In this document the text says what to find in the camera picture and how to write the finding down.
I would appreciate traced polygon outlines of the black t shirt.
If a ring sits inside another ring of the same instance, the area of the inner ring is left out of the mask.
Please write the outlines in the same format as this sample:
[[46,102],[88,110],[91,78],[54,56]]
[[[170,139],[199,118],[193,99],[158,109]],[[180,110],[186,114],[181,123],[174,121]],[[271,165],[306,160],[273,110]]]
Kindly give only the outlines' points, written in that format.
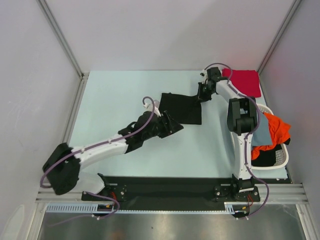
[[202,124],[202,106],[196,95],[162,93],[158,109],[161,113],[166,111],[179,124]]

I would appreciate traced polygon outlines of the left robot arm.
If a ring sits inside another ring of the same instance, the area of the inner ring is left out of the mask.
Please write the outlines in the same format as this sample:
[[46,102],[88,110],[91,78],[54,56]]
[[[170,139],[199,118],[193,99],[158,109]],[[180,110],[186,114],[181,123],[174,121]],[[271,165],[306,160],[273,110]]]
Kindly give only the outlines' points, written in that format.
[[58,196],[79,188],[80,191],[93,192],[98,199],[105,200],[110,196],[111,188],[99,176],[92,178],[93,186],[89,187],[89,178],[84,177],[81,170],[109,157],[135,151],[151,138],[163,139],[183,128],[166,111],[160,115],[146,111],[137,121],[106,141],[82,147],[71,147],[66,142],[59,144],[43,165],[43,175]]

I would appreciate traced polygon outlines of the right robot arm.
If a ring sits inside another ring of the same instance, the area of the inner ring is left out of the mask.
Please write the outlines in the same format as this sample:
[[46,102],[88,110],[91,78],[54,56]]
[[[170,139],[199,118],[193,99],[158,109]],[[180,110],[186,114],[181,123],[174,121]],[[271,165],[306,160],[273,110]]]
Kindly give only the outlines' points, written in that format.
[[218,199],[225,197],[227,200],[246,201],[255,189],[251,147],[253,133],[260,123],[256,100],[238,90],[231,83],[231,77],[223,77],[219,68],[213,64],[200,75],[204,80],[198,83],[197,99],[204,103],[210,101],[214,94],[223,97],[228,103],[226,123],[233,139],[235,163],[231,183],[226,194],[218,195],[222,191],[221,187],[215,194]]

